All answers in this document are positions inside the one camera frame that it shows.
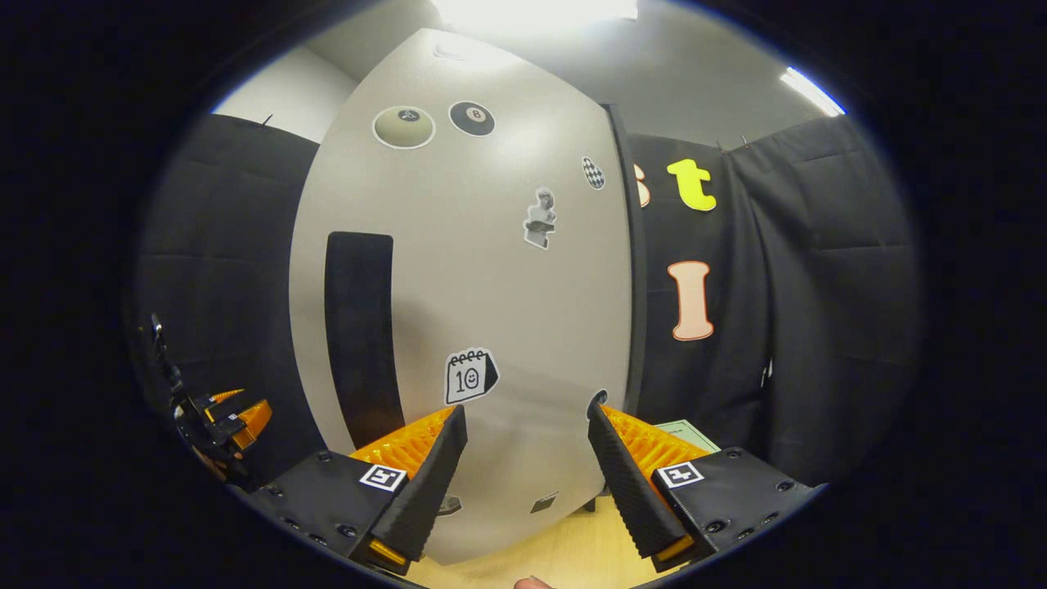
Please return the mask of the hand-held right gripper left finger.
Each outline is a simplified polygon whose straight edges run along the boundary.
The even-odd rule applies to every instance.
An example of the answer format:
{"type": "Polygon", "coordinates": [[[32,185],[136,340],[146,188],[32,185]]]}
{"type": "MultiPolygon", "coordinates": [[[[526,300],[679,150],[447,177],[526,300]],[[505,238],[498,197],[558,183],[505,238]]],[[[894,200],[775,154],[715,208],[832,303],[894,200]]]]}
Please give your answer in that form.
{"type": "Polygon", "coordinates": [[[351,455],[315,452],[248,506],[333,558],[403,575],[424,556],[467,443],[466,410],[445,407],[351,455]]]}

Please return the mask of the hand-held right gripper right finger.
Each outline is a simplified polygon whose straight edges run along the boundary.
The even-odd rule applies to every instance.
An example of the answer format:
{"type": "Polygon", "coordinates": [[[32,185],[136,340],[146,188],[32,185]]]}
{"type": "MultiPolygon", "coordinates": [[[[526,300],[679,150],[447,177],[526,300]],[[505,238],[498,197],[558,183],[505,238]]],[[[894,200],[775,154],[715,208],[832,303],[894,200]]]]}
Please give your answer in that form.
{"type": "Polygon", "coordinates": [[[659,573],[768,533],[823,492],[741,447],[710,452],[594,400],[587,438],[631,536],[659,573]]]}

